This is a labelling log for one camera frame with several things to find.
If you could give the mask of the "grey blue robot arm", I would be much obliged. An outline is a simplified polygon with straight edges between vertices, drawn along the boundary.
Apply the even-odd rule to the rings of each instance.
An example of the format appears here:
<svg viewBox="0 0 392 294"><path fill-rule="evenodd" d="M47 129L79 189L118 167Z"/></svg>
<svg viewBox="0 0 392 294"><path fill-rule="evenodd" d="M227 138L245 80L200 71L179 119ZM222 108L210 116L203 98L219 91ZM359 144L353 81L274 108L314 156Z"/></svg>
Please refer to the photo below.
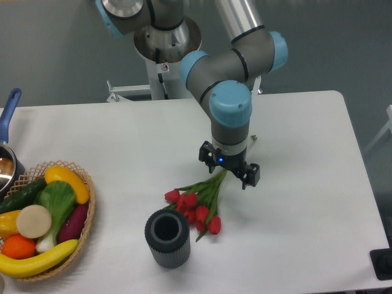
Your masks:
<svg viewBox="0 0 392 294"><path fill-rule="evenodd" d="M133 34L152 99L194 98L209 117L212 140L200 147L199 160L232 172L244 187L256 186L260 167L246 162L247 82L282 67L288 48L278 32L265 29L254 3L216 2L232 47L215 57L201 50L200 28L182 1L97 1L96 7L112 34Z"/></svg>

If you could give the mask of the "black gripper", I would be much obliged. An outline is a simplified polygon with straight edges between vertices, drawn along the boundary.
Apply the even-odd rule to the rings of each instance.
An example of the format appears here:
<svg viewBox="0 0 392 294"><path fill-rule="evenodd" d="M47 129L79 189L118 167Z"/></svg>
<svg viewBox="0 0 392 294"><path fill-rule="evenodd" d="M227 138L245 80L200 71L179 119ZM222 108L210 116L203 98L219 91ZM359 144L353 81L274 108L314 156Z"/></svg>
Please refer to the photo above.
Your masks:
<svg viewBox="0 0 392 294"><path fill-rule="evenodd" d="M199 149L198 159L208 167L209 173L218 166L231 171L241 180L242 190L245 190L248 186L255 187L260 180L259 164L245 162L246 150L245 141L235 145L204 141Z"/></svg>

